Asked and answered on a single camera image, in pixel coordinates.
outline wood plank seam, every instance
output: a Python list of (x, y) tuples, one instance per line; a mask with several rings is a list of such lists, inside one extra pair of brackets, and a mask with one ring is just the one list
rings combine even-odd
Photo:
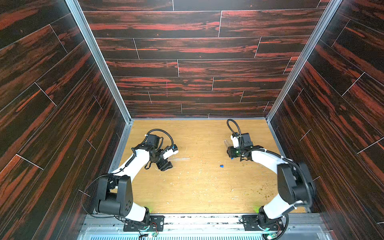
[(57, 36), (56, 32), (53, 30), (53, 28), (52, 28), (51, 24), (49, 24), (49, 26), (51, 27), (52, 31), (55, 33), (55, 35), (56, 35), (57, 39), (59, 40), (60, 44), (63, 46), (63, 48), (64, 48), (65, 52), (68, 54), (68, 52), (67, 52), (67, 49), (65, 49), (65, 47), (64, 47), (64, 45), (63, 45), (63, 43), (61, 42), (60, 38)]
[(304, 134), (304, 136), (299, 140), (299, 141), (301, 141), (304, 137), (305, 137), (305, 135), (307, 135), (307, 133), (309, 133), (310, 132), (310, 129), (308, 130), (308, 132), (306, 132), (305, 134)]
[(299, 94), (297, 95), (297, 97), (295, 98), (295, 100), (293, 101), (293, 103), (296, 102), (297, 98), (300, 96), (300, 93), (304, 90), (304, 88), (301, 89), (301, 91), (299, 92)]
[(95, 95), (93, 95), (93, 97), (95, 98), (95, 100), (96, 100), (97, 104), (100, 106), (101, 110), (103, 110), (103, 108), (101, 107), (101, 105), (100, 105), (99, 101), (97, 101), (97, 99), (96, 99)]
[(257, 45), (257, 48), (256, 48), (256, 51), (255, 51), (255, 56), (253, 58), (256, 58), (256, 53), (257, 53), (257, 50), (259, 49), (260, 47), (260, 42), (262, 41), (262, 36), (260, 37), (260, 40), (259, 40), (259, 44)]
[(245, 92), (245, 90), (243, 90), (243, 94), (241, 95), (240, 103), (241, 103), (241, 100), (243, 99), (244, 92)]
[(39, 87), (39, 89), (47, 96), (47, 98), (49, 98), (49, 100), (51, 100), (51, 102), (55, 105), (55, 106), (57, 106), (56, 105), (56, 103), (41, 89), (41, 87), (39, 86), (39, 84), (37, 84), (36, 82), (35, 82), (35, 84)]
[(356, 79), (356, 81), (345, 91), (345, 93), (343, 93), (341, 96), (344, 96), (344, 94), (346, 94), (347, 92), (348, 92), (348, 90), (350, 90), (351, 89), (351, 87), (361, 78), (361, 76), (363, 75), (363, 74), (365, 74), (365, 72), (363, 72), (361, 75), (360, 75), (360, 77), (358, 77), (357, 79)]
[(360, 152), (358, 152), (357, 154), (361, 153), (362, 151), (364, 150), (367, 150), (368, 148), (370, 148), (371, 146), (375, 145), (376, 143), (380, 142), (381, 140), (383, 140), (384, 137), (380, 138), (379, 140), (377, 140), (376, 142), (372, 143), (371, 145), (369, 145), (368, 147), (364, 148), (363, 150), (361, 150)]
[(284, 71), (283, 71), (283, 74), (285, 73), (285, 70), (287, 70), (287, 67), (288, 67), (289, 63), (291, 62), (292, 58), (293, 58), (293, 57), (291, 57), (291, 59), (289, 59), (288, 64), (287, 64), (287, 66), (285, 67), (285, 69), (284, 69)]
[(221, 17), (222, 16), (223, 16), (223, 11), (221, 11), (221, 13), (220, 13), (220, 23), (218, 24), (218, 35), (217, 35), (218, 38), (220, 37), (220, 26), (221, 26)]
[(139, 56), (139, 52), (137, 51), (137, 47), (136, 47), (136, 42), (135, 42), (135, 39), (134, 38), (132, 38), (133, 39), (133, 43), (135, 44), (135, 48), (136, 48), (136, 53), (137, 53), (137, 57), (140, 59), (140, 56)]
[(349, 23), (350, 20), (351, 20), (351, 19), (348, 20), (348, 22), (347, 22), (346, 25), (344, 26), (343, 30), (339, 33), (339, 35), (337, 36), (336, 40), (332, 43), (331, 48), (333, 47), (333, 45), (335, 44), (335, 42), (337, 41), (337, 39), (340, 37), (340, 35), (341, 35), (342, 32), (344, 31), (345, 27), (348, 25), (348, 23)]
[(29, 161), (28, 159), (26, 159), (26, 158), (20, 156), (19, 154), (15, 154), (15, 155), (18, 156), (19, 158), (23, 159), (23, 160), (26, 160), (26, 161), (29, 162), (30, 164), (32, 164), (32, 165), (34, 165), (34, 166), (36, 166), (36, 167), (38, 167), (38, 168), (44, 170), (44, 168), (40, 167), (39, 165), (34, 164), (33, 162), (31, 162), (31, 161)]

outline aluminum frame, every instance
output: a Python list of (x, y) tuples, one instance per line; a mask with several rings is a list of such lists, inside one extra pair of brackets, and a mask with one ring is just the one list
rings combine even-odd
[[(151, 214), (164, 215), (164, 230), (157, 237), (173, 240), (183, 240), (189, 237), (190, 240), (203, 240), (210, 236), (231, 236), (231, 239), (249, 240), (249, 237), (261, 237), (262, 233), (269, 231), (245, 231), (240, 223), (242, 215), (255, 214)], [(328, 230), (320, 217), (315, 213), (289, 214), (290, 222), (286, 233), (314, 233), (319, 236), (328, 235)], [(131, 239), (138, 237), (138, 232), (123, 232), (124, 223), (115, 218), (93, 218), (87, 216), (80, 230), (78, 239)]]
[(80, 32), (83, 35), (85, 42), (87, 43), (96, 61), (96, 64), (98, 65), (101, 71), (101, 74), (103, 75), (105, 82), (107, 83), (108, 88), (110, 89), (112, 96), (115, 99), (120, 109), (120, 112), (126, 124), (129, 124), (132, 118), (128, 112), (127, 106), (124, 104), (124, 101), (121, 97), (118, 87), (116, 86), (116, 83), (113, 80), (112, 74), (109, 71), (107, 63), (105, 62), (105, 59), (101, 54), (100, 48), (96, 42), (95, 37), (93, 36), (91, 28), (89, 27), (89, 24), (84, 16), (84, 13), (80, 7), (79, 2), (77, 0), (65, 0), (65, 2), (67, 3), (68, 8), (70, 9), (70, 12), (72, 13), (73, 18), (77, 26), (79, 27)]
[(285, 81), (285, 84), (282, 90), (280, 91), (279, 95), (277, 96), (274, 105), (272, 106), (271, 110), (267, 114), (267, 117), (266, 117), (267, 122), (270, 122), (272, 120), (274, 114), (276, 113), (277, 109), (280, 107), (280, 104), (283, 102), (285, 96), (287, 95), (288, 91), (290, 90), (293, 83), (295, 82), (305, 62), (307, 61), (308, 57), (312, 53), (320, 37), (324, 33), (325, 28), (328, 26), (329, 22), (333, 18), (333, 15), (336, 13), (336, 10), (339, 8), (341, 2), (342, 0), (331, 0), (328, 3), (328, 6), (325, 8), (315, 29), (313, 30), (310, 38), (308, 39), (307, 44), (305, 45), (303, 51), (301, 52), (299, 58), (297, 59), (295, 66), (293, 67), (291, 73), (288, 75), (288, 78)]

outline red wood grain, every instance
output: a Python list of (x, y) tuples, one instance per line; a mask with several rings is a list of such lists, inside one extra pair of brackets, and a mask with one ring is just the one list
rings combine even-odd
[(223, 11), (220, 37), (310, 35), (324, 9)]
[(135, 39), (141, 59), (253, 58), (260, 37)]
[(0, 109), (66, 55), (50, 26), (0, 50)]
[(209, 91), (213, 77), (113, 77), (120, 91)]
[(217, 37), (221, 12), (84, 12), (95, 37)]
[(283, 74), (290, 58), (179, 60), (180, 76), (254, 76)]

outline mounting plate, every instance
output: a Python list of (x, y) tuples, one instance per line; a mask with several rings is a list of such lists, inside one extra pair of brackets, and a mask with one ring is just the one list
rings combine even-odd
[[(137, 232), (139, 231), (139, 228), (141, 226), (138, 226), (134, 224), (134, 221), (128, 220), (124, 223), (123, 231), (124, 232)], [(151, 215), (149, 217), (149, 227), (145, 231), (142, 230), (141, 232), (155, 232), (156, 231), (156, 226), (152, 223), (156, 223), (157, 225), (157, 231), (162, 232), (164, 229), (164, 216), (162, 215)]]

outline black cable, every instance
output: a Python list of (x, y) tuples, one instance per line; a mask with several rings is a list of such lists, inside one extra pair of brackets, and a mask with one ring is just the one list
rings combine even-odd
[(308, 181), (307, 181), (306, 177), (304, 176), (304, 173), (301, 170), (301, 168), (299, 167), (299, 165), (297, 165), (295, 162), (293, 162), (291, 160), (288, 160), (287, 158), (281, 156), (280, 154), (277, 154), (275, 152), (268, 151), (268, 150), (263, 150), (263, 149), (252, 149), (252, 150), (249, 150), (248, 152), (244, 153), (243, 156), (246, 157), (252, 151), (266, 152), (266, 153), (275, 155), (275, 156), (281, 158), (283, 161), (287, 162), (288, 164), (292, 165), (294, 168), (296, 168), (296, 170), (299, 172), (299, 175), (300, 175), (301, 179), (303, 180), (303, 184), (305, 186), (305, 190), (307, 191), (307, 195), (308, 195), (308, 204), (297, 204), (296, 206), (303, 206), (303, 207), (311, 207), (312, 206), (313, 199), (312, 199), (310, 187), (309, 187)]
[(231, 126), (229, 126), (229, 122), (233, 122), (233, 123), (236, 125), (237, 130), (239, 131), (239, 136), (240, 136), (239, 149), (240, 149), (240, 147), (241, 147), (241, 143), (242, 143), (242, 139), (243, 139), (243, 137), (242, 137), (242, 135), (241, 135), (240, 127), (239, 127), (239, 125), (237, 124), (237, 122), (235, 122), (235, 120), (233, 120), (233, 119), (228, 119), (228, 120), (227, 120), (227, 126), (228, 126), (229, 129), (232, 131), (232, 133), (234, 133), (234, 134), (236, 134), (236, 133), (232, 130)]
[(278, 240), (278, 239), (285, 233), (285, 231), (287, 230), (287, 228), (288, 228), (288, 222), (289, 222), (289, 216), (288, 216), (288, 214), (285, 215), (285, 218), (286, 218), (286, 221), (285, 221), (285, 226), (284, 226), (283, 231), (282, 231), (276, 238), (273, 238), (273, 240)]
[(119, 217), (120, 217), (120, 216), (116, 216), (116, 215), (115, 215), (115, 218), (116, 218), (117, 220), (119, 220), (120, 222), (123, 222), (123, 223), (125, 223), (125, 222), (127, 221), (127, 220), (122, 220), (122, 219), (119, 219)]
[(113, 175), (113, 173), (109, 173), (109, 174), (104, 174), (104, 175), (101, 175), (101, 176), (98, 176), (97, 178), (95, 178), (85, 189), (84, 189), (84, 192), (83, 192), (83, 194), (81, 195), (81, 206), (83, 207), (83, 209), (84, 209), (84, 211), (87, 213), (87, 214), (89, 214), (89, 215), (91, 215), (92, 217), (95, 217), (95, 218), (111, 218), (111, 217), (116, 217), (116, 216), (109, 216), (109, 217), (97, 217), (97, 216), (94, 216), (94, 215), (92, 215), (92, 214), (90, 214), (86, 209), (85, 209), (85, 207), (84, 207), (84, 205), (83, 205), (83, 196), (84, 196), (84, 194), (85, 194), (85, 191), (87, 191), (87, 189), (89, 188), (89, 186), (90, 185), (92, 185), (92, 183), (94, 183), (96, 180), (98, 180), (100, 177), (105, 177), (105, 176), (110, 176), (110, 175)]
[(159, 147), (156, 149), (156, 151), (158, 151), (161, 148), (161, 146), (163, 146), (164, 137), (160, 137), (160, 138), (161, 138), (161, 143)]
[(169, 137), (169, 139), (170, 139), (170, 141), (171, 141), (171, 145), (170, 145), (169, 147), (166, 147), (160, 154), (163, 154), (163, 153), (165, 153), (167, 150), (173, 148), (173, 146), (174, 146), (173, 138), (169, 135), (169, 133), (167, 133), (166, 131), (164, 131), (164, 130), (162, 130), (162, 129), (158, 129), (158, 128), (149, 130), (149, 131), (147, 132), (147, 134), (146, 134), (147, 136), (144, 138), (144, 141), (142, 141), (140, 145), (144, 144), (145, 141), (148, 139), (148, 134), (150, 134), (151, 132), (154, 132), (154, 131), (159, 131), (159, 132), (163, 132), (163, 133), (165, 133), (165, 134)]
[(144, 166), (144, 169), (145, 169), (145, 170), (150, 169), (151, 165), (152, 165), (152, 162), (149, 160), (149, 161), (147, 162), (147, 164)]
[(95, 178), (90, 184), (88, 184), (88, 186), (84, 189), (84, 192), (83, 194), (81, 195), (81, 206), (83, 207), (84, 211), (88, 214), (88, 215), (91, 215), (92, 217), (95, 217), (95, 218), (111, 218), (111, 217), (116, 217), (115, 215), (114, 216), (108, 216), (108, 217), (97, 217), (93, 214), (90, 214), (84, 207), (84, 204), (83, 204), (83, 196), (85, 194), (85, 192), (87, 191), (87, 189), (92, 185), (92, 183), (94, 183), (96, 180), (98, 180), (100, 177), (105, 177), (105, 176), (111, 176), (111, 175), (115, 175), (115, 174), (118, 174), (120, 172), (122, 172), (132, 161), (133, 159), (136, 157), (136, 150), (131, 147), (131, 150), (133, 151), (133, 156), (129, 159), (129, 161), (124, 165), (123, 168), (120, 168), (120, 171), (118, 172), (115, 172), (115, 173), (108, 173), (108, 174), (104, 174), (104, 175), (101, 175), (101, 176), (98, 176), (97, 178)]

